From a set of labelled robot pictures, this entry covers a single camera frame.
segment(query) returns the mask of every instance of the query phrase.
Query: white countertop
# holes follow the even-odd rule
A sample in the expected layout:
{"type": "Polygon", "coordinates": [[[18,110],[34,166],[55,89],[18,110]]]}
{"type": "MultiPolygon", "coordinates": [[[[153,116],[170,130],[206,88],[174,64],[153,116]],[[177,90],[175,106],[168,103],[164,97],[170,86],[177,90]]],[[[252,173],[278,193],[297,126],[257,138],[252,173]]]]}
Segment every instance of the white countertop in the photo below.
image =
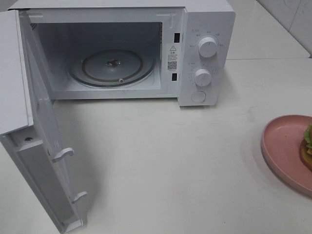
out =
{"type": "MultiPolygon", "coordinates": [[[[310,233],[311,199],[270,171],[260,138],[277,116],[312,115],[311,74],[311,59],[230,60],[215,107],[56,102],[78,191],[89,191],[80,201],[88,225],[72,233],[310,233]]],[[[0,155],[1,233],[56,234],[2,147],[0,155]]]]}

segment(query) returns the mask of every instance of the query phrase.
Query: white microwave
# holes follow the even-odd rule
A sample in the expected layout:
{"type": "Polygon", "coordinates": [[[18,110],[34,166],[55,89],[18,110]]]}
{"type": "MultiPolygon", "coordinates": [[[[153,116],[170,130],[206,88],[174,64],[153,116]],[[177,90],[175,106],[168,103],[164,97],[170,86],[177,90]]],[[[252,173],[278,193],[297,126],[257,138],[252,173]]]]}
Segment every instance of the white microwave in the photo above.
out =
{"type": "Polygon", "coordinates": [[[81,225],[57,99],[214,105],[235,12],[226,0],[19,0],[0,13],[0,141],[61,233],[81,225]]]}

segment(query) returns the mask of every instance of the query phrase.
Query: control knob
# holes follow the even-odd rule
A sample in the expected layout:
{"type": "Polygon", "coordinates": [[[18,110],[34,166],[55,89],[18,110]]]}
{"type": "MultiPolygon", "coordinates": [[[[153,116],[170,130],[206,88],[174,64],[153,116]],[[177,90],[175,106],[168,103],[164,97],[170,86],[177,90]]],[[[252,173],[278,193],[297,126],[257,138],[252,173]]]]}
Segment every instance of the control knob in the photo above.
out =
{"type": "Polygon", "coordinates": [[[205,37],[198,43],[199,54],[205,58],[210,58],[218,51],[218,44],[212,37],[205,37]]]}
{"type": "Polygon", "coordinates": [[[207,69],[201,68],[194,74],[194,82],[198,86],[207,86],[212,80],[211,74],[207,69]]]}

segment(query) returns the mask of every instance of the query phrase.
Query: microwave door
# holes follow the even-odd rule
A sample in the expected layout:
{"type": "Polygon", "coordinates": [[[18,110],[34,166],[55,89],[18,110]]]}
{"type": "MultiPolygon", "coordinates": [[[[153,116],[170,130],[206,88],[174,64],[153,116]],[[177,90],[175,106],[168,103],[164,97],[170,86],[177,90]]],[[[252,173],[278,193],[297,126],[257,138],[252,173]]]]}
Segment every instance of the microwave door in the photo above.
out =
{"type": "Polygon", "coordinates": [[[60,233],[81,225],[76,193],[32,27],[23,11],[0,13],[0,141],[60,233]]]}

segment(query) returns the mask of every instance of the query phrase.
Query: warning label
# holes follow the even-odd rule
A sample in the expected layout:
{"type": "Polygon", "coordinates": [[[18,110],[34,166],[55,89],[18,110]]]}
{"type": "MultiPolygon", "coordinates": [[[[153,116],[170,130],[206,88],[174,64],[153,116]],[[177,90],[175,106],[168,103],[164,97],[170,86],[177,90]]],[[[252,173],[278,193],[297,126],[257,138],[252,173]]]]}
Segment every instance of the warning label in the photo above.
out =
{"type": "Polygon", "coordinates": [[[166,57],[167,57],[167,71],[177,72],[180,57],[180,45],[167,44],[166,57]]]}

